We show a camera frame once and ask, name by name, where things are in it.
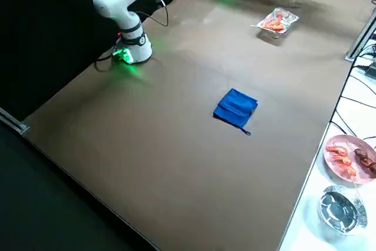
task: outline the cooked shrimp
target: cooked shrimp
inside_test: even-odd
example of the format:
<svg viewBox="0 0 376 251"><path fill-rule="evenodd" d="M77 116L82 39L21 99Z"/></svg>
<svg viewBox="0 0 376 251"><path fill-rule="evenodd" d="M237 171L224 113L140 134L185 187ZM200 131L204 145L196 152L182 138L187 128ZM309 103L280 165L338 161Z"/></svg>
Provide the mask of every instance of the cooked shrimp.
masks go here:
<svg viewBox="0 0 376 251"><path fill-rule="evenodd" d="M342 162L346 166L351 166L351 159L347 156L333 155L331 160L335 162Z"/></svg>
<svg viewBox="0 0 376 251"><path fill-rule="evenodd" d="M342 147L342 146L327 146L326 151L337 153L341 156L347 156L348 155L347 149L345 147Z"/></svg>
<svg viewBox="0 0 376 251"><path fill-rule="evenodd" d="M347 166L345 164L338 164L338 167L340 167L343 173L347 173L350 176L357 176L357 173L352 166Z"/></svg>

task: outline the white table surface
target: white table surface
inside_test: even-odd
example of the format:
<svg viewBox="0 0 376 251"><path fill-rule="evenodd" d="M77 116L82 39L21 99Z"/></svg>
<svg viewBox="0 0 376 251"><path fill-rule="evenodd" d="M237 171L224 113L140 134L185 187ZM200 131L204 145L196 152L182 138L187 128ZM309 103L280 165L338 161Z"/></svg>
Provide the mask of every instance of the white table surface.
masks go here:
<svg viewBox="0 0 376 251"><path fill-rule="evenodd" d="M371 61L368 59L358 58L355 65L370 65L370 63ZM376 81L366 77L363 71L354 68L351 71L351 75L359 78L376 91ZM351 77L348 78L345 84L343 96L376 106L376 95L361 82ZM364 139L369 136L376 136L376 109L340 98L336 110L359 138ZM350 131L337 114L333 116L332 121L350 134ZM334 124L329 123L321 144L324 145L327 139L341 134L343 134L342 131ZM366 142L373 148L376 146L376 138L367 139ZM323 190L331 185L344 185L356 193L352 183L345 182L328 171L328 168L324 164L323 152L320 145L285 235L282 238L280 251L376 250L376 181L358 186L367 211L368 226L364 233L347 237L332 237L326 232L327 227L323 228L324 224L318 218L317 206L319 198L322 196Z"/></svg>

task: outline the folded blue towel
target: folded blue towel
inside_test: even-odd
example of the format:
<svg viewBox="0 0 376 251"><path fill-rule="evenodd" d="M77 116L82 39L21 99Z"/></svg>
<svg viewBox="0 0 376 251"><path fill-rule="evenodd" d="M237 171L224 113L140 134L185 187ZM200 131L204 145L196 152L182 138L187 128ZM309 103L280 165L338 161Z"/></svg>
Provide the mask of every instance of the folded blue towel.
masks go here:
<svg viewBox="0 0 376 251"><path fill-rule="evenodd" d="M248 122L257 105L256 99L231 88L218 103L217 108L213 112L213 117L241 129L246 135L251 135L243 127Z"/></svg>

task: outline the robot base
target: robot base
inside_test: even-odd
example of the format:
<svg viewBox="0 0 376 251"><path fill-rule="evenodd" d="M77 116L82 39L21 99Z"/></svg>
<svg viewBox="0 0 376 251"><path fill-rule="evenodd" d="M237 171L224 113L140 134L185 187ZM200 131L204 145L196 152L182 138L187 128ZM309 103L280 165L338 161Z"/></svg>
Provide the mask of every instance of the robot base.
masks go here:
<svg viewBox="0 0 376 251"><path fill-rule="evenodd" d="M142 41L143 40L145 40L145 42L141 42L142 45L128 45L124 43L120 37L116 42L112 55L117 56L129 65L145 62L150 59L153 50L152 44L146 34Z"/></svg>

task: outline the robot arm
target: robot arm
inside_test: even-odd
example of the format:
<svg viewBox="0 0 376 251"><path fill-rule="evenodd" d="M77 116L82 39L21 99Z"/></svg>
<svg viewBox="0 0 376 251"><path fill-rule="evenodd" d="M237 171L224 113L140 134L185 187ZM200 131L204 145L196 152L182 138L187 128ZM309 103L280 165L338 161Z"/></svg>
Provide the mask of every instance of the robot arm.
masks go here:
<svg viewBox="0 0 376 251"><path fill-rule="evenodd" d="M128 6L136 0L93 0L97 12L116 22L121 37L116 42L116 52L124 54L126 63L148 60L152 55L152 45L145 34L140 17Z"/></svg>

